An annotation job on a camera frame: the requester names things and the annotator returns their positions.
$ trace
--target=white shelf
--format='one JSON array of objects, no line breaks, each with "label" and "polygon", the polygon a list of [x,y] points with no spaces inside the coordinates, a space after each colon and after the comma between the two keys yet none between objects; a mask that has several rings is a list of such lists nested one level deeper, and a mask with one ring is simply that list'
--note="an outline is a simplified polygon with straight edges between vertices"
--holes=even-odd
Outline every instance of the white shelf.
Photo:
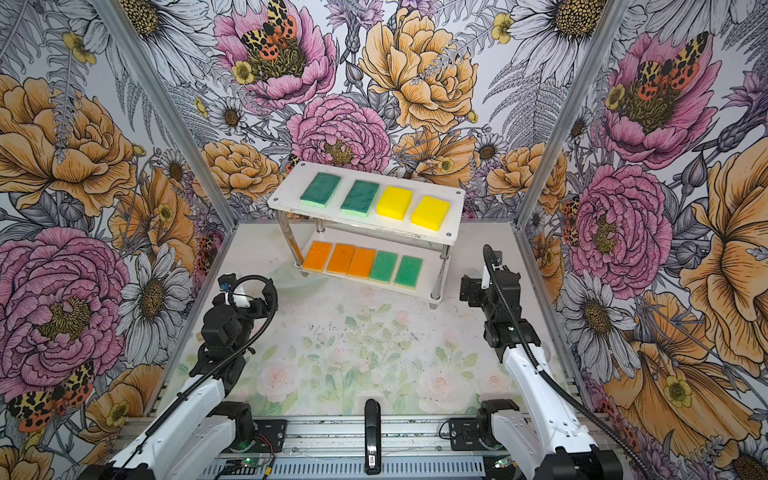
[{"label": "white shelf", "polygon": [[[328,243],[346,243],[348,245],[354,245],[355,247],[373,248],[374,250],[384,250],[386,252],[397,253],[397,264],[392,272],[392,279],[389,284],[373,282],[371,280],[358,279],[353,276],[339,275],[337,273],[328,273],[323,271],[322,275],[334,276],[350,282],[363,283],[365,285],[374,286],[384,290],[391,290],[393,292],[404,293],[405,295],[415,296],[416,298],[424,299],[430,303],[440,303],[440,300],[433,300],[432,289],[435,288],[440,269],[442,268],[442,259],[440,258],[440,252],[430,250],[427,248],[414,247],[413,245],[406,245],[404,243],[392,242],[389,240],[382,240],[375,237],[368,237],[361,233],[352,233],[344,230],[336,230],[334,228],[326,228],[323,233],[315,232],[310,237],[310,241],[306,243],[303,249],[303,255],[306,258],[307,253],[310,251],[310,247],[313,242],[328,242]],[[419,273],[419,279],[416,281],[416,288],[414,290],[403,288],[394,284],[397,270],[400,268],[400,261],[403,255],[409,255],[411,257],[417,257],[424,260],[422,264],[422,270]],[[442,277],[440,285],[440,299],[442,300],[442,290],[445,287],[445,279],[448,277],[448,266],[450,258],[445,261],[445,272]]]},{"label": "white shelf", "polygon": [[[325,208],[313,207],[301,203],[304,190],[310,185],[319,172],[338,175],[341,177],[336,191],[331,196]],[[365,180],[381,185],[376,198],[368,212],[368,217],[353,217],[341,212],[341,204],[344,202],[349,189],[355,180]],[[411,205],[405,218],[394,220],[380,217],[376,214],[376,204],[387,187],[400,187],[413,192]],[[425,195],[444,200],[451,204],[451,208],[442,222],[440,230],[434,231],[411,223],[411,214],[419,205]],[[443,185],[430,184],[414,180],[389,177],[387,175],[370,174],[347,168],[332,167],[330,165],[299,162],[290,175],[282,182],[270,197],[267,204],[274,210],[282,210],[293,214],[307,215],[331,222],[345,223],[353,227],[369,228],[380,232],[394,233],[404,237],[427,240],[429,242],[453,245],[458,236],[458,225],[462,219],[465,192],[461,188],[445,187]]]}]

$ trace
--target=flower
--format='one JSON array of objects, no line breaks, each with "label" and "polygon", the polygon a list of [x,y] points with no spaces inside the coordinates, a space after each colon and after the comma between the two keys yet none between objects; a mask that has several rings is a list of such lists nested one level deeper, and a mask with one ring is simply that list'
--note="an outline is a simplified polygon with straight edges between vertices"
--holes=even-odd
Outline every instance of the flower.
[{"label": "flower", "polygon": [[564,85],[587,55],[606,0],[515,0],[507,33],[519,40],[512,64],[528,62],[525,76],[542,65],[541,78]]},{"label": "flower", "polygon": [[512,20],[512,15],[504,12],[499,13],[493,19],[491,36],[495,40],[498,40],[502,45],[508,44],[512,39],[512,36],[509,34],[509,27],[511,27],[513,23],[515,23],[515,21]]},{"label": "flower", "polygon": [[560,237],[551,233],[544,236],[540,233],[533,239],[533,255],[538,264],[538,271],[544,277],[549,298],[555,301],[560,296],[563,287],[563,254]]},{"label": "flower", "polygon": [[85,49],[83,38],[80,35],[66,31],[61,36],[61,39],[64,40],[64,45],[67,45],[67,48],[72,50],[72,55],[77,61],[96,65],[96,55]]},{"label": "flower", "polygon": [[463,412],[475,398],[475,391],[458,372],[441,367],[422,372],[416,392],[424,413]]},{"label": "flower", "polygon": [[717,111],[707,108],[707,102],[712,98],[710,88],[721,62],[710,65],[712,38],[706,33],[702,35],[702,41],[709,41],[697,62],[698,75],[680,90],[660,89],[650,100],[642,100],[638,95],[642,86],[637,79],[640,64],[664,64],[686,45],[660,43],[658,37],[651,39],[644,33],[638,37],[619,62],[618,70],[611,70],[607,108],[595,128],[600,138],[596,144],[603,144],[626,161],[643,162],[656,170],[672,163],[703,135]]},{"label": "flower", "polygon": [[[271,194],[285,178],[280,165],[270,160],[245,141],[210,142],[203,146],[203,159],[208,163],[224,196],[234,193],[247,195],[252,200]],[[195,193],[205,195],[197,178],[193,182]]]},{"label": "flower", "polygon": [[58,386],[88,360],[118,360],[120,290],[128,268],[82,230],[52,227],[0,245],[0,393],[6,402]]},{"label": "flower", "polygon": [[19,209],[36,204],[46,189],[64,191],[97,217],[115,195],[136,186],[134,148],[96,98],[76,92],[74,130],[59,163],[52,98],[60,93],[42,78],[27,78],[21,86],[0,75],[0,191],[24,193]]},{"label": "flower", "polygon": [[728,20],[741,23],[754,8],[754,0],[657,0],[646,7],[650,20],[645,29],[658,31],[661,41],[680,43],[702,31],[724,33]]},{"label": "flower", "polygon": [[270,402],[282,402],[299,388],[299,370],[292,363],[269,362],[256,379],[256,391]]},{"label": "flower", "polygon": [[228,135],[240,134],[246,126],[243,104],[235,97],[217,98],[208,104],[208,121]]},{"label": "flower", "polygon": [[[738,455],[735,441],[759,435],[760,423],[726,392],[734,387],[723,367],[706,361],[713,344],[705,325],[674,294],[647,291],[636,302],[639,326],[628,338],[641,367],[606,383],[605,392],[630,424],[659,442],[674,432],[670,447],[676,455],[690,457],[711,436],[722,435],[725,449],[714,464],[727,465]],[[746,390],[745,383],[734,382]]]},{"label": "flower", "polygon": [[472,179],[472,168],[480,163],[474,137],[459,139],[455,135],[445,135],[440,139],[429,130],[401,136],[392,152],[418,162],[411,178],[448,187],[468,184]]},{"label": "flower", "polygon": [[634,370],[640,368],[636,352],[622,333],[634,329],[634,318],[627,310],[611,306],[613,301],[611,286],[584,272],[583,276],[565,275],[557,302],[568,342],[576,346],[582,368],[601,382],[620,378],[618,369],[634,378]]},{"label": "flower", "polygon": [[53,478],[53,454],[30,447],[24,455],[13,446],[0,447],[0,478],[13,480],[50,480]]},{"label": "flower", "polygon": [[109,389],[91,402],[85,416],[94,421],[78,436],[89,443],[98,443],[117,435],[129,417],[140,417],[152,400],[152,393],[163,377],[163,367],[139,365],[124,370],[112,380]]},{"label": "flower", "polygon": [[154,264],[140,252],[136,259],[138,283],[123,288],[118,335],[125,333],[125,358],[133,365],[164,364],[184,323],[181,313],[191,300],[190,274],[176,258],[176,249],[167,243],[163,243]]},{"label": "flower", "polygon": [[[520,147],[502,155],[499,161],[501,168],[497,168],[488,174],[488,192],[491,195],[515,195],[517,192],[525,192],[531,184],[541,156],[544,154],[544,143],[536,144],[531,148]],[[565,152],[558,155],[558,162],[547,177],[547,183],[538,203],[549,215],[553,215],[558,205],[565,197],[565,170],[568,161]]]},{"label": "flower", "polygon": [[720,472],[721,480],[764,478],[768,475],[768,440],[757,435],[739,442],[738,456]]},{"label": "flower", "polygon": [[710,252],[697,268],[680,271],[680,285],[690,291],[691,306],[704,313],[707,338],[720,358],[752,376],[768,360],[768,263],[760,255],[768,224],[766,172],[766,138],[710,168],[709,208],[693,203],[696,219],[714,232]]},{"label": "flower", "polygon": [[[123,78],[128,64],[118,51],[107,26],[93,6],[94,0],[62,0],[59,9],[69,27],[96,54],[107,52],[114,76]],[[151,53],[157,72],[176,86],[190,78],[203,78],[200,64],[210,61],[203,48],[216,44],[207,33],[208,4],[201,0],[121,0],[128,20]]]},{"label": "flower", "polygon": [[142,251],[155,262],[167,243],[174,248],[176,260],[191,272],[197,247],[192,210],[171,186],[163,171],[154,168],[151,180],[142,175],[141,194],[121,195],[108,222],[112,245],[129,253]]},{"label": "flower", "polygon": [[300,160],[381,172],[389,162],[384,121],[372,108],[339,95],[312,100],[286,124]]},{"label": "flower", "polygon": [[[309,11],[305,8],[299,13],[293,3],[285,1],[288,15],[296,19],[296,37],[280,48],[275,60],[263,60],[259,55],[251,55],[240,37],[252,30],[262,30],[267,22],[267,9],[256,13],[250,7],[245,15],[231,12],[231,16],[218,15],[214,19],[216,48],[223,52],[218,55],[219,65],[227,70],[238,66],[237,62],[250,65],[253,82],[243,85],[246,108],[252,111],[281,109],[288,104],[300,104],[316,94],[324,94],[333,87],[336,80],[336,59],[338,52],[331,34],[323,37],[320,27],[316,27]],[[242,84],[248,75],[239,74]]]},{"label": "flower", "polygon": [[432,63],[455,48],[453,34],[435,30],[430,18],[406,8],[397,12],[397,26],[392,33],[379,23],[368,32],[359,66],[376,81],[371,90],[395,95],[401,127],[445,133],[472,109],[478,65],[466,54],[435,73]]},{"label": "flower", "polygon": [[328,25],[336,30],[340,25],[358,24],[365,30],[382,21],[382,0],[329,0]]},{"label": "flower", "polygon": [[617,298],[635,296],[656,278],[672,245],[659,180],[639,165],[598,167],[579,197],[574,271],[588,270],[609,284]]}]

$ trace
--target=yellow flower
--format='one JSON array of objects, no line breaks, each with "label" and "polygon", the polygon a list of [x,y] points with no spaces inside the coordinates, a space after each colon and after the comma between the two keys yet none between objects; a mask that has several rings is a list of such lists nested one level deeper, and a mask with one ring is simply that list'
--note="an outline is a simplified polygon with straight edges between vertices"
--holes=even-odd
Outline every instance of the yellow flower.
[{"label": "yellow flower", "polygon": [[425,70],[456,47],[453,34],[407,8],[397,12],[397,25],[394,33],[382,23],[369,30],[359,66],[376,80],[371,90],[397,98],[398,125],[445,133],[472,109],[478,65],[468,53],[427,76]]},{"label": "yellow flower", "polygon": [[208,107],[205,106],[205,103],[203,103],[202,98],[200,97],[195,98],[194,106],[197,108],[197,113],[203,115],[205,118],[208,118]]},{"label": "yellow flower", "polygon": [[96,55],[85,49],[83,38],[80,35],[68,31],[61,38],[64,40],[64,45],[67,45],[67,48],[72,50],[72,55],[74,55],[77,61],[96,65]]},{"label": "yellow flower", "polygon": [[496,15],[496,18],[493,19],[493,30],[491,30],[491,36],[495,40],[498,40],[499,43],[503,45],[507,44],[511,39],[508,30],[513,23],[515,23],[515,21],[512,20],[512,15],[508,13],[500,13]]},{"label": "yellow flower", "polygon": [[768,361],[768,138],[709,175],[709,208],[693,204],[699,223],[714,232],[710,252],[680,271],[690,304],[707,319],[707,338],[723,362],[752,376]]},{"label": "yellow flower", "polygon": [[610,110],[616,110],[619,108],[619,103],[627,91],[622,84],[618,84],[608,92],[608,96],[605,98],[605,106]]},{"label": "yellow flower", "polygon": [[247,61],[236,61],[232,67],[232,75],[235,76],[237,83],[242,85],[252,84],[256,78],[253,76],[253,70]]}]

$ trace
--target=sponge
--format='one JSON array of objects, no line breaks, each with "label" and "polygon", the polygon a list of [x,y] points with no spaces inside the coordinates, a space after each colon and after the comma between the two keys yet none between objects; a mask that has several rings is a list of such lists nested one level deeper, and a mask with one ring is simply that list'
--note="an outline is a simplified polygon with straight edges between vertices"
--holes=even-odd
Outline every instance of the sponge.
[{"label": "sponge", "polygon": [[397,253],[379,251],[376,254],[376,260],[373,261],[371,275],[369,280],[379,283],[389,283],[392,279],[392,272],[395,271],[397,263]]},{"label": "sponge", "polygon": [[341,177],[338,175],[319,173],[312,179],[312,183],[301,194],[301,203],[313,207],[325,208],[336,187],[339,186]]},{"label": "sponge", "polygon": [[331,253],[332,243],[312,242],[310,251],[307,252],[304,264],[301,266],[304,270],[310,272],[322,272]]},{"label": "sponge", "polygon": [[402,220],[411,206],[413,192],[405,188],[387,187],[376,205],[376,213],[382,217]]},{"label": "sponge", "polygon": [[341,212],[357,217],[368,217],[368,210],[370,210],[373,199],[376,198],[378,192],[379,184],[355,180],[355,184],[352,185],[352,189],[341,205]]},{"label": "sponge", "polygon": [[395,285],[415,290],[416,282],[419,281],[419,273],[422,271],[422,263],[424,260],[420,258],[403,255],[397,276],[395,276]]},{"label": "sponge", "polygon": [[442,221],[445,220],[445,215],[448,215],[450,209],[450,203],[424,196],[411,215],[411,223],[434,231],[440,230]]}]

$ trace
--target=wire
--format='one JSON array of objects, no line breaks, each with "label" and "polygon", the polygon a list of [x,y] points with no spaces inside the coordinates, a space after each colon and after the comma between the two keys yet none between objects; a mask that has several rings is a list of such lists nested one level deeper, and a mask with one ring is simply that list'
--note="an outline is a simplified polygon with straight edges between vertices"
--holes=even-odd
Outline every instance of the wire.
[{"label": "wire", "polygon": [[512,308],[509,306],[509,303],[507,302],[506,297],[504,297],[504,292],[502,291],[501,286],[499,285],[498,281],[496,280],[496,270],[494,270],[494,266],[498,266],[496,264],[497,258],[496,255],[493,253],[493,249],[490,245],[486,244],[482,248],[482,256],[483,260],[485,260],[485,268],[488,269],[488,274],[491,276],[491,285],[496,289],[496,292],[498,293],[498,298],[501,300],[502,305],[504,307],[504,311],[509,316],[510,320],[512,321],[512,325],[515,328],[515,331],[520,336],[520,342],[522,344],[523,350],[525,351],[525,355],[528,356],[528,359],[531,360],[531,364],[533,365],[534,369],[538,371],[538,374],[541,375],[542,379],[557,393],[560,397],[562,397],[563,400],[568,402],[573,408],[577,409],[582,415],[587,417],[587,419],[598,426],[600,430],[605,432],[606,435],[611,437],[611,439],[616,442],[617,445],[619,445],[626,453],[629,458],[632,458],[632,460],[635,462],[637,467],[640,469],[641,472],[643,472],[643,475],[647,480],[653,480],[657,478],[656,475],[651,473],[650,469],[647,465],[645,465],[645,462],[643,462],[642,458],[635,453],[635,451],[627,445],[627,443],[614,432],[614,430],[609,427],[605,422],[600,420],[590,409],[588,409],[586,406],[582,405],[578,400],[573,398],[571,394],[563,390],[555,380],[549,376],[549,374],[541,369],[538,370],[539,363],[538,359],[536,359],[536,356],[533,354],[533,351],[531,350],[531,347],[528,345],[528,341],[525,339],[525,334],[520,329],[520,325],[518,323],[518,317],[512,312]]}]

